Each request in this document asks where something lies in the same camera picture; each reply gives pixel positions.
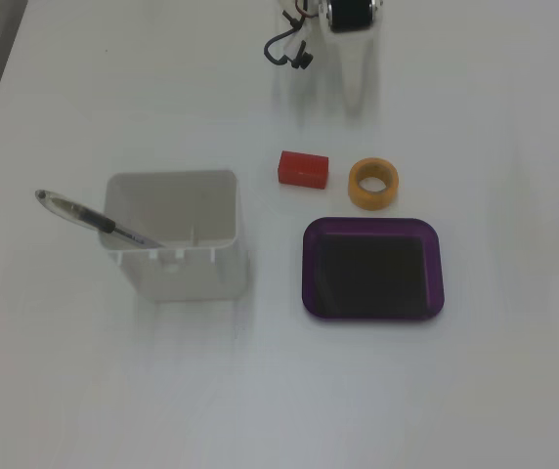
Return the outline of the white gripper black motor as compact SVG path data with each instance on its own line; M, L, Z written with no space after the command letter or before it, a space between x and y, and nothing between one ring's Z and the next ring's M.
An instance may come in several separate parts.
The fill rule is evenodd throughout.
M375 38L373 25L381 7L377 0L322 1L322 17L333 32L329 44L340 63L343 102L350 113L362 106L367 57Z

